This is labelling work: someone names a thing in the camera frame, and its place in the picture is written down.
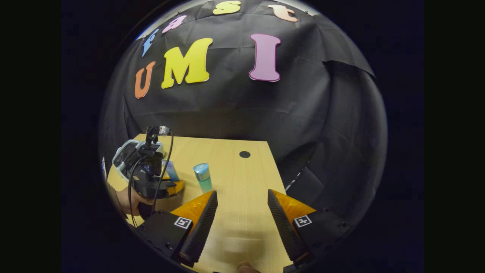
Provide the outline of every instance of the pink letter i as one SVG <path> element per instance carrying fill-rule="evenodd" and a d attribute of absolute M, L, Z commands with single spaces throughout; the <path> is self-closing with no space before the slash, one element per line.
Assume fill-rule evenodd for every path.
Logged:
<path fill-rule="evenodd" d="M 276 72 L 276 46 L 281 40 L 266 34 L 253 34 L 251 39 L 256 43 L 256 58 L 249 78 L 256 81 L 279 81 L 280 77 Z"/>

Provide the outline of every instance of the human hand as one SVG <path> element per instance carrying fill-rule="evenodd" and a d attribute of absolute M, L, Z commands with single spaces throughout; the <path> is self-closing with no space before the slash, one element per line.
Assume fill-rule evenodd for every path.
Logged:
<path fill-rule="evenodd" d="M 238 273 L 261 273 L 261 272 L 254 269 L 249 262 L 243 261 L 238 264 Z"/>
<path fill-rule="evenodd" d="M 128 200 L 128 187 L 124 188 L 122 191 L 117 191 L 116 196 L 120 203 L 121 210 L 125 214 L 130 214 L 129 210 L 129 200 Z M 131 189 L 131 209 L 133 210 L 133 215 L 140 215 L 140 210 L 138 209 L 138 203 L 144 203 L 147 205 L 153 205 L 153 200 L 149 200 L 140 196 L 135 190 Z"/>

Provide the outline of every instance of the table top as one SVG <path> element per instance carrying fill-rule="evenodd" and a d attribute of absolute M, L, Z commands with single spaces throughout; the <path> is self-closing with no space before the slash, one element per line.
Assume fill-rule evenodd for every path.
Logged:
<path fill-rule="evenodd" d="M 144 139 L 145 134 L 135 137 L 135 140 Z M 159 141 L 168 152 L 171 137 L 162 136 Z M 242 151 L 251 156 L 242 158 L 239 156 Z M 176 136 L 170 160 L 179 178 L 185 181 L 185 189 L 178 197 L 182 204 L 202 194 L 193 170 L 199 163 L 209 164 L 212 188 L 217 191 L 214 222 L 193 270 L 230 273 L 237 271 L 239 262 L 248 261 L 266 273 L 282 272 L 283 267 L 292 264 L 267 204 L 268 189 L 282 193 L 285 190 L 266 141 Z M 128 185 L 113 166 L 108 183 L 118 191 Z M 139 216 L 135 220 L 138 225 L 143 223 Z"/>

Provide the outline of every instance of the foam letter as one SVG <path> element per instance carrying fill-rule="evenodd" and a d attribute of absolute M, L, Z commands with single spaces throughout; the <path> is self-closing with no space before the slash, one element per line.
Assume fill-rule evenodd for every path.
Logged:
<path fill-rule="evenodd" d="M 145 43 L 143 44 L 142 57 L 145 55 L 146 51 L 151 47 L 151 42 L 155 38 L 155 33 L 157 33 L 157 32 L 158 32 L 158 29 L 156 29 L 155 32 L 152 33 L 152 35 L 150 35 L 150 37 L 148 39 L 146 39 Z"/>
<path fill-rule="evenodd" d="M 241 7 L 238 5 L 241 5 L 241 2 L 239 1 L 222 2 L 215 6 L 215 10 L 213 10 L 213 13 L 215 15 L 235 13 L 241 9 Z"/>
<path fill-rule="evenodd" d="M 268 5 L 268 7 L 273 9 L 273 12 L 275 13 L 276 17 L 290 22 L 298 22 L 297 18 L 291 17 L 288 14 L 288 12 L 295 13 L 293 10 L 289 10 L 282 5 Z"/>
<path fill-rule="evenodd" d="M 143 89 L 140 88 L 140 84 L 142 82 L 142 74 L 145 68 L 142 68 L 138 72 L 136 72 L 135 97 L 137 99 L 143 98 L 148 92 L 148 89 L 150 88 L 151 71 L 154 65 L 155 65 L 155 62 L 151 62 L 146 66 L 145 86 L 143 87 Z"/>
<path fill-rule="evenodd" d="M 190 46 L 185 57 L 182 56 L 180 48 L 175 47 L 169 49 L 164 55 L 166 62 L 162 88 L 165 89 L 174 85 L 172 71 L 174 72 L 177 83 L 181 84 L 187 68 L 189 69 L 189 73 L 185 77 L 186 83 L 191 84 L 207 81 L 209 79 L 209 73 L 206 71 L 206 56 L 207 48 L 211 43 L 212 38 L 202 38 L 195 41 Z"/>
<path fill-rule="evenodd" d="M 256 58 L 249 78 L 256 81 L 279 81 L 280 77 L 276 72 L 276 45 L 280 44 L 281 40 L 266 34 L 253 34 L 251 39 L 256 43 Z"/>
<path fill-rule="evenodd" d="M 184 20 L 186 17 L 187 17 L 186 15 L 182 15 L 182 16 L 180 16 L 179 18 L 177 18 L 177 19 L 175 19 L 175 20 L 171 21 L 171 22 L 170 22 L 170 24 L 168 24 L 168 26 L 162 30 L 162 33 L 165 33 L 165 32 L 167 32 L 167 31 L 169 31 L 169 30 L 171 30 L 171 29 L 174 29 L 174 28 L 178 27 L 179 25 L 181 25 L 181 24 L 182 24 L 182 21 L 183 21 L 183 20 Z"/>

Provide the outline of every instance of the cable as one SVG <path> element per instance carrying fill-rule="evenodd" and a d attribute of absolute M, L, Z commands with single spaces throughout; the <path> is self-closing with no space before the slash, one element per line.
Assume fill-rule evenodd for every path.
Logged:
<path fill-rule="evenodd" d="M 140 163 L 140 161 L 142 161 L 145 158 L 146 158 L 146 155 L 140 157 L 140 159 L 138 159 L 138 161 L 136 161 L 136 163 L 131 168 L 131 171 L 129 172 L 129 178 L 128 178 L 128 203 L 129 203 L 129 212 L 131 214 L 131 220 L 133 221 L 133 226 L 135 228 L 138 225 L 137 225 L 137 223 L 135 221 L 135 217 L 133 216 L 133 208 L 131 207 L 131 184 L 132 184 L 132 180 L 133 180 L 133 173 L 135 172 L 136 166 Z"/>
<path fill-rule="evenodd" d="M 155 196 L 153 197 L 153 205 L 152 205 L 151 214 L 153 214 L 153 212 L 155 212 L 155 205 L 157 203 L 158 189 L 160 188 L 160 184 L 162 183 L 163 175 L 165 174 L 165 170 L 167 169 L 168 162 L 170 162 L 170 155 L 172 154 L 172 147 L 174 145 L 174 133 L 172 133 L 172 131 L 170 131 L 169 134 L 172 136 L 172 143 L 170 143 L 170 150 L 168 150 L 167 161 L 165 163 L 165 166 L 163 167 L 163 171 L 162 171 L 162 174 L 160 175 L 160 179 L 158 180 L 158 187 L 157 187 L 157 190 L 155 191 Z"/>

